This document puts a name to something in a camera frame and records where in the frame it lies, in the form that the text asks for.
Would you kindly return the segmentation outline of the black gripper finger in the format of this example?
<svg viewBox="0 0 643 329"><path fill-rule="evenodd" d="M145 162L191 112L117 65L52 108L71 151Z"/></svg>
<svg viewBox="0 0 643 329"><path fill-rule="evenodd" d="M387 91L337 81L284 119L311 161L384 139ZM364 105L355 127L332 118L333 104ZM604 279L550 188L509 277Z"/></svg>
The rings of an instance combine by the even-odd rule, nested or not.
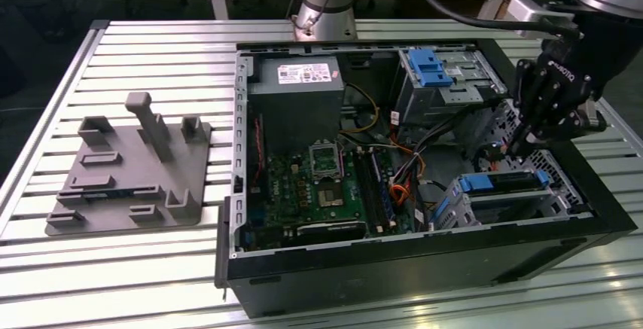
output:
<svg viewBox="0 0 643 329"><path fill-rule="evenodd" d="M519 110L519 126L513 131L508 153L511 156L525 156L529 144L527 136L533 126L533 110L537 105L540 70L536 61L521 59L516 65L515 87L511 92L513 106Z"/></svg>
<svg viewBox="0 0 643 329"><path fill-rule="evenodd" d="M607 121L596 108L592 88L552 81L539 88L524 111L524 147L544 148L607 129Z"/></svg>

